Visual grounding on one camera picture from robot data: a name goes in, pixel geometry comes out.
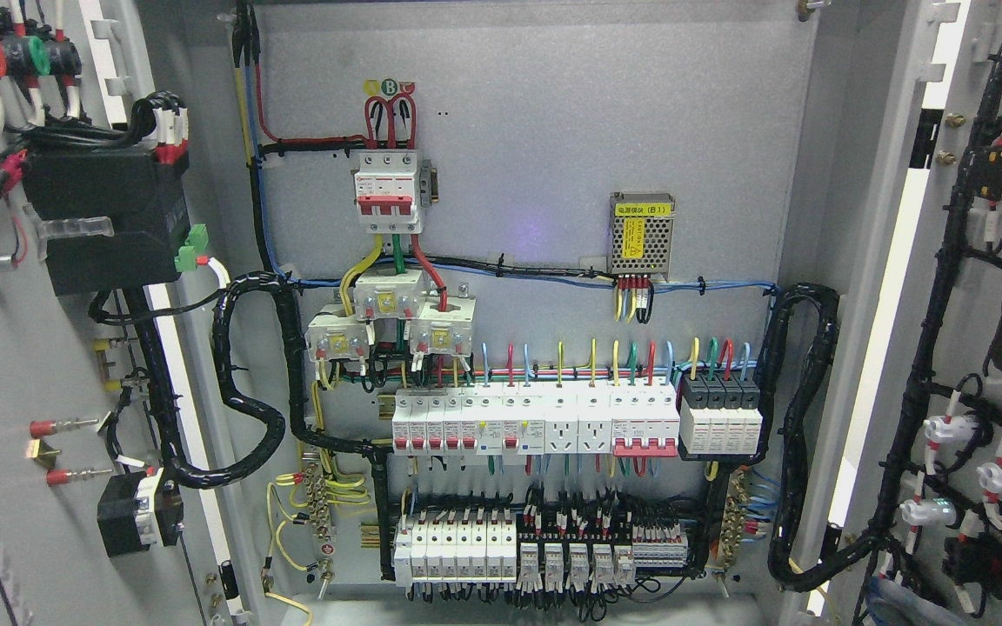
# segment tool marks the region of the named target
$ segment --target gray metal panel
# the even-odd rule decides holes
[[[66,31],[89,71],[94,64],[75,3],[66,3]],[[59,110],[55,89],[51,83],[44,87],[45,100]],[[101,123],[93,76],[83,77],[81,95],[84,109]],[[15,197],[23,201],[20,187]],[[0,252],[12,246],[10,219],[0,205]],[[179,547],[107,559],[95,526],[95,505],[106,480],[50,489],[43,469],[24,458],[31,420],[94,418],[114,405],[115,398],[100,388],[91,352],[92,338],[109,332],[98,333],[83,314],[86,305],[86,297],[53,295],[32,239],[29,257],[19,269],[0,274],[0,544],[9,559],[5,569],[38,625],[156,623],[158,616],[163,623],[199,623]],[[138,410],[127,411],[119,435],[127,453],[146,449],[148,434]],[[110,467],[93,432],[60,433],[49,443],[63,450],[59,467]],[[203,550],[207,534],[194,497],[187,499],[184,516],[191,554],[209,555]],[[1,609],[0,623],[8,623]]]
[[[254,268],[256,256],[229,51],[212,21],[225,8],[181,6],[198,79],[186,95],[195,124],[211,129],[206,150],[194,150],[197,167],[189,175],[205,174],[198,165],[210,159],[227,261],[237,273]],[[150,12],[149,5],[142,10]],[[667,191],[678,201],[672,280],[771,280],[779,273],[815,39],[813,25],[798,23],[790,3],[259,4],[259,21],[267,119],[280,134],[357,131],[365,127],[366,79],[417,83],[420,147],[440,168],[441,202],[428,209],[422,236],[430,253],[505,252],[508,261],[576,265],[580,256],[608,252],[612,191]],[[348,159],[297,154],[270,165],[268,205],[283,262],[306,276],[330,277],[365,254],[370,242],[353,214]],[[525,342],[534,360],[554,362],[560,340],[568,364],[586,361],[592,336],[599,364],[608,364],[614,338],[623,343],[623,360],[629,341],[639,342],[644,358],[655,340],[663,362],[667,339],[684,360],[695,334],[757,345],[765,321],[765,300],[755,289],[661,295],[652,325],[623,327],[612,322],[609,290],[443,273],[449,284],[469,282],[478,296],[476,354],[480,360],[477,345],[485,341],[494,366],[510,341],[517,362]],[[306,316],[330,297],[308,293]],[[234,337],[242,338],[240,364],[254,369],[250,390],[284,406],[275,321],[258,307],[240,318]],[[329,393],[324,402],[339,435],[387,433],[360,390]],[[235,441],[259,436],[248,423],[227,421]],[[279,453],[241,486],[248,516],[264,519],[258,480],[292,471],[294,463],[290,452]],[[345,467],[362,466],[345,460]],[[484,472],[425,469],[421,481],[518,496],[528,483],[523,471],[504,478]],[[701,480],[695,465],[664,463],[663,472],[664,494],[696,491]],[[398,461],[394,491],[405,475]],[[582,478],[591,486],[597,480]],[[630,489],[656,490],[650,479],[629,482]],[[355,526],[340,524],[346,552],[337,558],[337,582],[375,582],[377,554],[352,548]],[[255,546],[263,536],[255,531]],[[298,559],[314,557],[307,547],[294,549]],[[284,590],[306,587],[301,577],[274,569]]]

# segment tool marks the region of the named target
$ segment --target green terminal connector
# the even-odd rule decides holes
[[[192,224],[187,231],[187,237],[183,239],[183,245],[175,250],[175,270],[177,272],[190,272],[195,269],[195,257],[207,251],[207,225]]]
[[[27,36],[29,44],[29,58],[33,62],[33,69],[39,76],[48,76],[52,69],[49,61],[49,52],[44,48],[44,42],[36,36]]]

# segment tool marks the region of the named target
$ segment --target circuit breaker label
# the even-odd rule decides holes
[[[621,229],[621,258],[643,258],[645,221],[643,217],[624,218]]]
[[[616,217],[668,217],[671,209],[671,202],[666,201],[625,201],[613,205],[613,214]]]

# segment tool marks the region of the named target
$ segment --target green cable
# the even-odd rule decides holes
[[[393,235],[393,264],[397,267],[397,273],[405,272],[405,250],[401,249],[400,234]]]
[[[713,380],[713,374],[716,373],[716,360],[720,354],[720,345],[716,341],[716,337],[710,338],[710,358],[708,358],[708,374],[707,380]]]
[[[629,385],[636,387],[636,342],[632,342],[629,348],[629,362],[625,368],[629,369]]]

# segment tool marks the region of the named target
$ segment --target yellow label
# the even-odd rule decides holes
[[[331,345],[332,353],[346,353],[350,349],[350,345],[346,343],[346,336],[331,336],[331,341],[327,342]]]
[[[643,217],[625,217],[621,233],[621,258],[643,257]]]
[[[378,293],[378,310],[383,314],[392,314],[397,310],[397,296],[393,293]]]
[[[668,201],[625,201],[613,205],[613,214],[617,217],[643,216],[667,217],[671,214],[671,202]]]
[[[432,332],[432,348],[450,348],[451,333],[446,329],[434,329]]]

